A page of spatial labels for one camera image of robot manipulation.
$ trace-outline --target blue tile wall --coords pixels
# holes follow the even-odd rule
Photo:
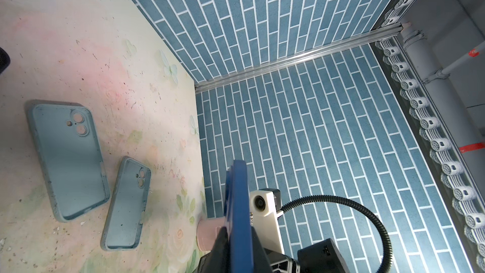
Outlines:
[[[195,82],[368,32],[389,1],[133,0]]]
[[[374,62],[365,45],[197,94],[208,215],[221,215],[222,179],[233,158],[243,159],[250,190],[278,188],[283,203],[340,195],[376,213],[391,236],[393,272],[471,272],[423,154]],[[298,249],[332,237],[351,272],[374,272],[380,264],[379,235],[354,210],[310,204],[279,223],[285,252],[294,258]]]

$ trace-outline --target pink container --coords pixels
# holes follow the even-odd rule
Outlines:
[[[219,230],[224,226],[225,217],[203,219],[197,225],[197,246],[201,251],[210,251]]]

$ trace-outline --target camera lens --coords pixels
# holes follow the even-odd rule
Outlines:
[[[256,196],[256,198],[254,199],[254,206],[259,211],[264,211],[264,209],[266,209],[266,202],[264,201],[264,198],[259,195]]]

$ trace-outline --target blue phone case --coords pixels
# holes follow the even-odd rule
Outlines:
[[[28,108],[27,118],[56,219],[68,222],[107,202],[110,189],[91,112],[41,103]]]
[[[103,250],[132,250],[138,246],[150,179],[147,166],[128,156],[123,158],[101,237]]]

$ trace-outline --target floral tabletop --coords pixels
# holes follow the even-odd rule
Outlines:
[[[193,80],[131,0],[0,0],[0,271],[192,272],[206,215]],[[139,246],[100,248],[110,201],[52,215],[24,104],[91,110],[111,193],[123,156],[152,171]]]

